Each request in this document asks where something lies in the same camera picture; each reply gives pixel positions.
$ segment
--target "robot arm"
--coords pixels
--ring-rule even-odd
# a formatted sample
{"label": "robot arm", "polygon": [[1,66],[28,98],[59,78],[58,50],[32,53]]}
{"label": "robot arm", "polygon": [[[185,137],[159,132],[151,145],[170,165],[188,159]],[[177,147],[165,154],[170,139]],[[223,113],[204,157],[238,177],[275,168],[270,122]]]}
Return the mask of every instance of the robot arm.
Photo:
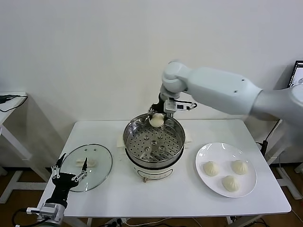
{"label": "robot arm", "polygon": [[190,94],[194,100],[228,114],[265,114],[303,127],[303,85],[264,91],[247,78],[210,68],[189,69],[170,62],[162,75],[161,97]]}
{"label": "robot arm", "polygon": [[[27,209],[18,210],[12,218],[13,226],[18,227],[59,227],[63,222],[64,211],[67,208],[67,197],[71,188],[76,187],[87,176],[87,158],[83,163],[81,172],[78,175],[60,172],[64,156],[58,159],[55,166],[52,166],[52,182],[55,185],[52,196],[45,201],[40,208],[28,207]],[[14,221],[18,212],[27,214],[37,214],[38,222],[28,226],[17,225]]]}

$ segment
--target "black cable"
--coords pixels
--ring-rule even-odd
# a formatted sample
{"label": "black cable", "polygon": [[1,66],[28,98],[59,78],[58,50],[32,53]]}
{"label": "black cable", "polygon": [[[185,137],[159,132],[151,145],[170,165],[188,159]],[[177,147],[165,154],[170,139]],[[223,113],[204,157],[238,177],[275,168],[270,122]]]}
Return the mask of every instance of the black cable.
{"label": "black cable", "polygon": [[261,222],[261,221],[255,221],[255,222],[253,222],[253,223],[251,223],[251,224],[249,224],[249,225],[246,225],[245,227],[250,227],[250,226],[252,226],[252,225],[254,225],[254,224],[262,224],[262,225],[265,225],[265,227],[270,227],[265,221],[264,221],[264,219],[263,218],[260,218],[263,222]]}
{"label": "black cable", "polygon": [[273,132],[273,130],[275,129],[275,127],[278,125],[279,121],[280,121],[280,120],[278,120],[278,121],[275,123],[274,127],[272,128],[272,130],[271,130],[271,131],[269,132],[269,134],[266,136],[266,139],[265,139],[266,141],[268,140],[270,134]]}
{"label": "black cable", "polygon": [[176,99],[174,99],[174,98],[172,98],[172,97],[170,97],[169,99],[170,99],[170,100],[173,100],[173,101],[175,101],[175,102],[177,102],[177,103],[188,103],[188,104],[193,104],[194,106],[193,106],[192,108],[190,108],[189,110],[195,109],[195,108],[198,106],[197,103],[193,103],[193,102],[190,102],[190,101],[176,100]]}
{"label": "black cable", "polygon": [[[26,212],[27,212],[27,209],[26,209],[26,208],[18,209],[18,210],[13,214],[13,216],[11,217],[11,223],[13,224],[14,227],[17,225],[17,224],[15,223],[15,217],[16,217],[16,215],[17,215],[19,212],[24,212],[24,213],[26,213]],[[20,226],[20,227],[34,227],[34,226],[40,225],[40,224],[43,223],[43,222],[46,222],[48,219],[50,219],[50,218],[45,218],[44,220],[38,221],[38,222],[36,222],[36,223],[34,223],[34,224],[31,224],[31,225],[25,225],[25,226],[19,225],[19,226]]]}
{"label": "black cable", "polygon": [[23,103],[27,100],[28,96],[16,96],[16,97],[13,97],[13,98],[23,98],[23,97],[25,97],[25,99],[24,99],[24,100],[22,101],[22,103],[20,103],[19,105],[15,106],[15,107],[13,107],[13,108],[10,108],[10,109],[8,109],[8,110],[1,110],[1,109],[0,109],[0,111],[3,112],[3,113],[6,113],[7,111],[10,111],[10,110],[13,110],[13,109],[16,109],[16,108],[22,106]]}
{"label": "black cable", "polygon": [[276,128],[276,126],[279,124],[279,122],[280,122],[280,120],[278,120],[278,121],[275,123],[274,127],[271,129],[271,131],[269,132],[269,134],[266,136],[265,140],[263,140],[262,143],[256,142],[257,144],[259,144],[259,145],[261,146],[260,151],[261,151],[261,153],[262,153],[263,156],[265,156],[265,153],[266,153],[266,150],[267,150],[267,146],[268,146],[268,141],[267,141],[267,140],[268,140],[269,136],[271,135],[271,133],[272,133],[272,132],[274,131],[274,129]]}
{"label": "black cable", "polygon": [[245,227],[250,227],[250,226],[253,226],[254,224],[263,224],[263,225],[265,225],[266,227],[268,227],[265,223],[263,223],[263,222],[261,222],[261,221],[255,221],[254,223],[251,223],[251,224],[249,224],[249,225],[247,225],[247,226],[245,226]]}
{"label": "black cable", "polygon": [[263,218],[260,218],[263,222],[264,222],[264,224],[266,225],[266,227],[270,227],[266,222],[265,222],[265,220],[263,219]]}

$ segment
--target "white table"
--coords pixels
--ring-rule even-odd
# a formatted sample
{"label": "white table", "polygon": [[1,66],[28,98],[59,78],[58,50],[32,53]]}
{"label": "white table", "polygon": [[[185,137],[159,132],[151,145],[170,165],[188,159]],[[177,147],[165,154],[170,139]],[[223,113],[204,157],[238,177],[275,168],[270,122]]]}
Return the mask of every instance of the white table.
{"label": "white table", "polygon": [[[262,214],[290,212],[291,207],[255,141],[241,120],[180,121],[190,132],[189,145],[174,173],[163,180],[142,182],[116,141],[127,121],[75,123],[62,151],[90,143],[102,144],[113,156],[108,178],[88,192],[70,192],[67,217],[212,217],[246,216],[230,226],[244,226]],[[227,198],[209,189],[195,171],[197,151],[210,142],[225,142],[242,150],[253,163],[258,181],[254,191],[243,198]],[[49,180],[39,207],[49,198],[54,185]]]}
{"label": "white table", "polygon": [[[0,92],[0,96],[2,95],[19,95],[19,96],[26,96],[25,92]],[[17,97],[11,99],[5,103],[0,104],[1,110],[8,110],[10,108],[16,107],[23,102],[24,97]],[[8,112],[0,112],[0,133],[3,135],[16,149],[15,154],[18,155],[26,164],[31,167],[42,179],[46,182],[50,177],[49,172],[42,166],[37,166],[35,162],[33,162],[32,154],[14,137],[14,135],[3,125],[5,120],[10,116],[10,114],[15,109],[12,109]],[[5,175],[7,172],[0,167],[0,173]],[[5,191],[0,197],[0,203],[6,203],[7,199],[9,198],[11,192],[13,190],[43,190],[45,188],[46,183],[24,183],[18,182],[19,177],[21,176],[22,171],[16,171],[13,175],[11,181],[9,182],[8,186],[6,187]]]}

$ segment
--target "perforated steel tray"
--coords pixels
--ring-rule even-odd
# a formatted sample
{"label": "perforated steel tray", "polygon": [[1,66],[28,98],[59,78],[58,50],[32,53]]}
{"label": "perforated steel tray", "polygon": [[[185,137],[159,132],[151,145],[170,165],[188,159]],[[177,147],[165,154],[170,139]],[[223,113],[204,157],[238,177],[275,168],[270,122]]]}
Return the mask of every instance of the perforated steel tray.
{"label": "perforated steel tray", "polygon": [[166,168],[176,162],[183,151],[185,133],[180,123],[168,118],[154,128],[149,115],[140,115],[126,126],[123,140],[129,158],[148,169]]}

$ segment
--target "floor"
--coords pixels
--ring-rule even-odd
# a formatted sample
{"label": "floor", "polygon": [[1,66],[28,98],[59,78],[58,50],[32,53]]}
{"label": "floor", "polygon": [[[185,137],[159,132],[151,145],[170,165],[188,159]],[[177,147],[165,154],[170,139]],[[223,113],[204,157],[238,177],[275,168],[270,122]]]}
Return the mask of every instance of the floor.
{"label": "floor", "polygon": [[[296,185],[297,189],[303,194],[303,175],[296,174],[292,166],[286,166],[285,170],[291,177],[293,183]],[[272,171],[276,178],[279,178],[278,173],[275,168]],[[13,176],[14,172],[9,171],[7,176],[0,176],[0,193],[2,193],[8,184],[9,180]],[[20,180],[21,182],[43,182],[43,180],[37,176],[33,171],[25,171]],[[293,210],[303,219],[303,201],[296,201],[292,198],[290,192],[286,187],[283,187],[283,192],[285,193],[288,201],[290,202]],[[11,217],[13,213],[20,208],[26,207],[36,207],[39,199],[42,195],[42,191],[13,191],[9,200],[6,204],[0,204],[0,216],[1,216],[1,226],[12,227]],[[35,222],[35,216],[19,214],[17,216],[18,223],[22,225],[29,225]],[[290,212],[287,214],[279,215],[267,215],[263,219],[270,227],[303,227],[303,223],[295,216],[294,213]],[[106,223],[109,219],[107,218],[94,218],[92,222],[92,227],[97,227]],[[128,224],[136,225],[147,223],[151,221],[157,221],[160,219],[154,218],[132,218],[128,220]],[[227,226],[226,218],[197,218],[197,221],[203,227],[224,227]],[[164,223],[171,226],[186,226],[186,227],[199,227],[199,225],[192,218],[172,218],[165,220]],[[264,227],[262,224],[254,224],[253,227]]]}

